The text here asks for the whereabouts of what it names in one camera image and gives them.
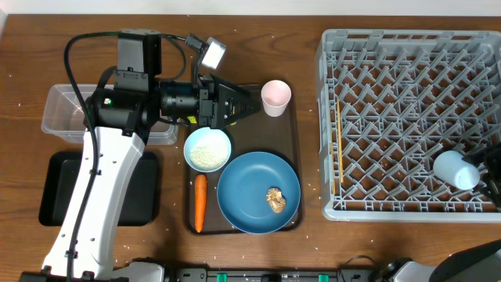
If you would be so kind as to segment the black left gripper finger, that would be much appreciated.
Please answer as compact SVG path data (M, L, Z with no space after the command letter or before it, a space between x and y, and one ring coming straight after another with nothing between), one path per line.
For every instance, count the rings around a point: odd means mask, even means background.
M222 109L222 115L218 119L218 127L224 128L232 123L237 122L238 120L247 118L252 114L256 114L260 111L260 107L258 106L249 106L249 107L240 107L240 106L224 106Z
M236 105L239 102L250 108L260 108L259 89L260 85L258 84L238 85L224 79L218 81L219 101L228 105Z

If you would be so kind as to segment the pink cup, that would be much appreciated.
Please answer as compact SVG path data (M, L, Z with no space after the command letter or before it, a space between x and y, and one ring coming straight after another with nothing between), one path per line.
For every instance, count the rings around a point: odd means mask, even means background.
M273 118L283 114L291 98L290 86L284 81L268 81L261 89L263 109L268 116Z

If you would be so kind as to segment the light blue cup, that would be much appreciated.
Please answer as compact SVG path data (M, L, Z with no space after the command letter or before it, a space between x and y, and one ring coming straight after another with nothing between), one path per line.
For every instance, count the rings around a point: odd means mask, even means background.
M434 160L433 172L440 180L459 190L472 190L481 179L479 170L464 161L463 155L455 150L439 154Z

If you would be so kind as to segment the light blue rice bowl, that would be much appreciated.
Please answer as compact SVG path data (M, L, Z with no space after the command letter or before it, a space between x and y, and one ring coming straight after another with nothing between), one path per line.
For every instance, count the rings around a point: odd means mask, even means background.
M188 135L183 153L192 169L216 172L230 159L232 144L221 129L199 128Z

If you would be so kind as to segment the orange carrot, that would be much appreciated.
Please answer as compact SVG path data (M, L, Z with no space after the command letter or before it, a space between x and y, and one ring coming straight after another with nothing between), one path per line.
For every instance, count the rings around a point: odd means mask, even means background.
M195 178L195 230L200 233L204 228L207 205L207 177L200 174Z

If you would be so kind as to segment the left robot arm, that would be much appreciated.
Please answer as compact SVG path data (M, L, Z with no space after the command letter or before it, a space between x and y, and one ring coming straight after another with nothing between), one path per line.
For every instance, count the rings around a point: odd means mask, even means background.
M260 110L241 87L200 67L217 68L226 47L214 38L124 29L117 64L80 98L85 134L81 165L58 237L37 273L23 281L166 281L167 268L135 261L114 268L117 225L132 173L157 122L221 129Z

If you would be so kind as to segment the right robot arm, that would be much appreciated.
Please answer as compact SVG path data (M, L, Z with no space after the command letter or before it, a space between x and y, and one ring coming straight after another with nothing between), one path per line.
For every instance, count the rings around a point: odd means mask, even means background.
M481 195L500 209L500 145L463 156L450 150L433 164L434 174L460 190L473 190L480 182ZM436 267L410 258L398 259L371 274L371 281L499 281L500 241L482 244L450 255Z

